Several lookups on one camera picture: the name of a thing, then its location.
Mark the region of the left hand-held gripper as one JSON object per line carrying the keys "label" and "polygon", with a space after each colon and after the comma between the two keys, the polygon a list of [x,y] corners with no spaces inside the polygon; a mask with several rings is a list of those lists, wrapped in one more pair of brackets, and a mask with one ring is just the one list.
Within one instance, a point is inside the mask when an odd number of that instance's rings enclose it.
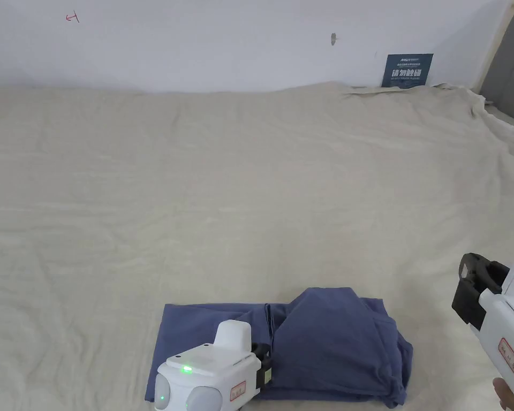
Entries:
{"label": "left hand-held gripper", "polygon": [[213,343],[168,358],[157,369],[155,410],[241,410],[271,382],[271,346],[251,326],[221,322]]}

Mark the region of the person's right hand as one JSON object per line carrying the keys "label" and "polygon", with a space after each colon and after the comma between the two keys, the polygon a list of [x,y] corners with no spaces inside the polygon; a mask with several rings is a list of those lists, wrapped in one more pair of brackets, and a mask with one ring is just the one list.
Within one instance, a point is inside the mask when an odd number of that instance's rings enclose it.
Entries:
{"label": "person's right hand", "polygon": [[514,410],[514,393],[507,382],[501,377],[496,377],[493,379],[492,384],[498,396],[501,409]]}

